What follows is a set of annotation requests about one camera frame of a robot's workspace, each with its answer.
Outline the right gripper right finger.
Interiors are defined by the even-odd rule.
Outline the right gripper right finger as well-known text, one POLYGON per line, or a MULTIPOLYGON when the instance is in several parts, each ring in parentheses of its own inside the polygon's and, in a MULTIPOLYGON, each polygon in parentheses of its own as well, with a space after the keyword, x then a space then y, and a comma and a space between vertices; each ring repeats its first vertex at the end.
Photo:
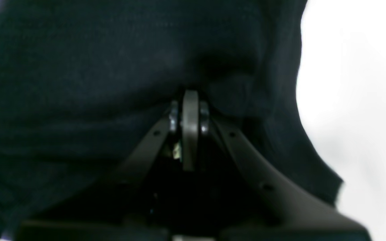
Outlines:
POLYGON ((225 235, 367 235, 360 223, 345 217, 277 171, 242 131, 199 102, 200 133, 219 139, 240 175, 277 220, 258 231, 234 228, 225 235))

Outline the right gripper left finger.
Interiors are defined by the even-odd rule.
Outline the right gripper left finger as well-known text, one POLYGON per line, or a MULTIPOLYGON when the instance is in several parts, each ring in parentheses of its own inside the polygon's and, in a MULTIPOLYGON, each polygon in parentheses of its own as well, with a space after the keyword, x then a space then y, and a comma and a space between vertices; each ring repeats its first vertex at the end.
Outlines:
POLYGON ((167 114, 161 117, 139 142, 129 157, 106 177, 107 185, 141 186, 167 138, 181 136, 183 169, 195 170, 199 145, 199 94, 184 93, 181 105, 173 101, 167 114))

